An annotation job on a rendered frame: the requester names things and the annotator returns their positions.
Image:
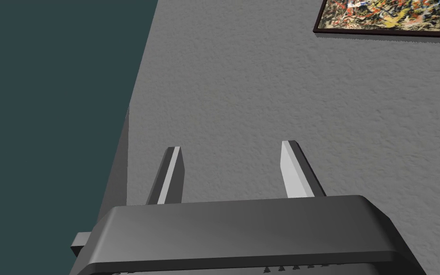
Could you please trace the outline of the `dark-framed colourful abstract painting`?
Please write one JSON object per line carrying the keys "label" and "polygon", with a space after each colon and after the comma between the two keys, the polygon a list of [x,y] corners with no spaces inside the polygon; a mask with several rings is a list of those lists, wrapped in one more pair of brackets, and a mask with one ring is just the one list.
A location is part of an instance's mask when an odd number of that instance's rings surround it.
{"label": "dark-framed colourful abstract painting", "polygon": [[313,32],[440,38],[440,0],[323,0]]}

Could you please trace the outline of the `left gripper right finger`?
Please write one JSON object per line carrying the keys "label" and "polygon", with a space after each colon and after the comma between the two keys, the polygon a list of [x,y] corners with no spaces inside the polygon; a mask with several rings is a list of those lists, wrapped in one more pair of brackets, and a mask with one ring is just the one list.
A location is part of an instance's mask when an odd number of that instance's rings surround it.
{"label": "left gripper right finger", "polygon": [[280,169],[288,198],[326,196],[305,154],[295,140],[282,142]]}

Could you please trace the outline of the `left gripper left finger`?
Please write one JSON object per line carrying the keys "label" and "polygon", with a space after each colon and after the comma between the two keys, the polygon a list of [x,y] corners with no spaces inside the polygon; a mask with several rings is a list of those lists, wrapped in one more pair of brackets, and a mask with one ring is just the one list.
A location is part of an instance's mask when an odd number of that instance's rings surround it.
{"label": "left gripper left finger", "polygon": [[163,155],[146,204],[181,203],[185,166],[181,148],[168,147]]}

